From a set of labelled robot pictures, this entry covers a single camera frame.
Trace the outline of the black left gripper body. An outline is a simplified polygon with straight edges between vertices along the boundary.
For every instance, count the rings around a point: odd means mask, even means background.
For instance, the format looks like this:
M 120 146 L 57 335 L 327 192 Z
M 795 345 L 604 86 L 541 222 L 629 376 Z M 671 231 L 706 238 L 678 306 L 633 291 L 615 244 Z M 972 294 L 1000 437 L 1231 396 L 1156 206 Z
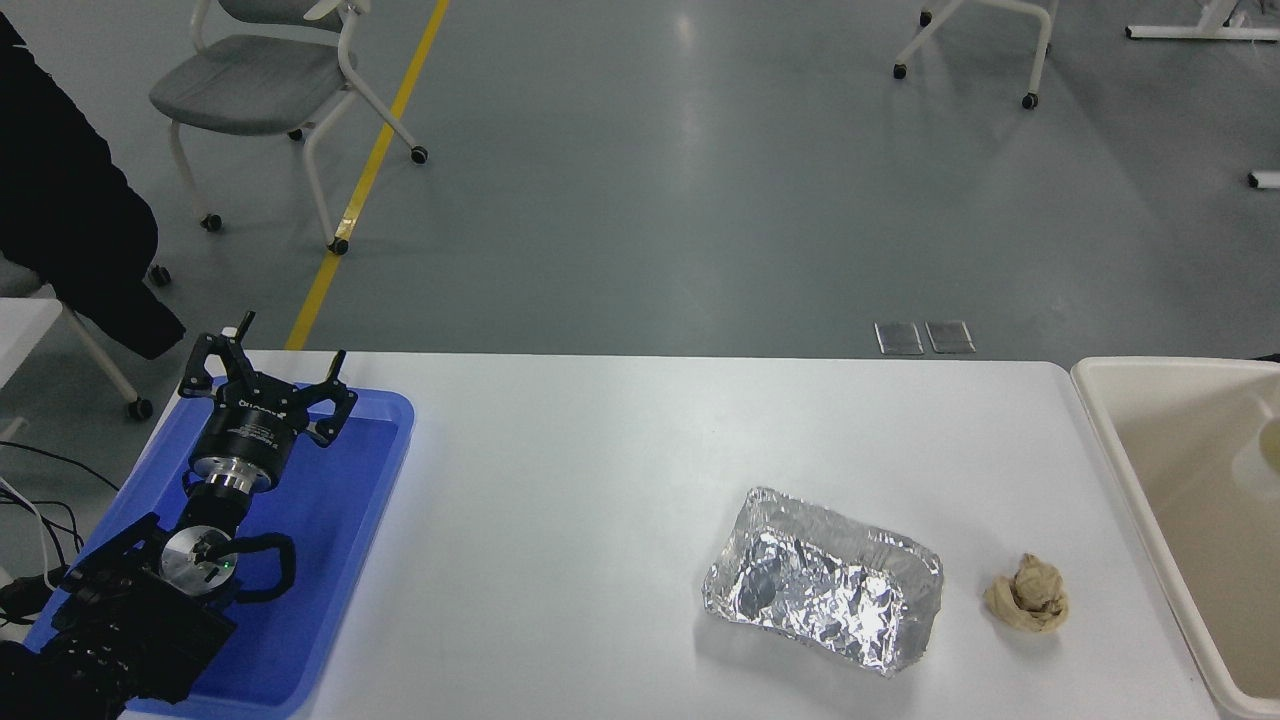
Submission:
M 191 470 L 210 477 L 232 462 L 253 466 L 256 480 L 279 480 L 294 442 L 307 425 L 305 410 L 291 410 L 294 384 L 219 386 L 214 410 L 191 454 Z

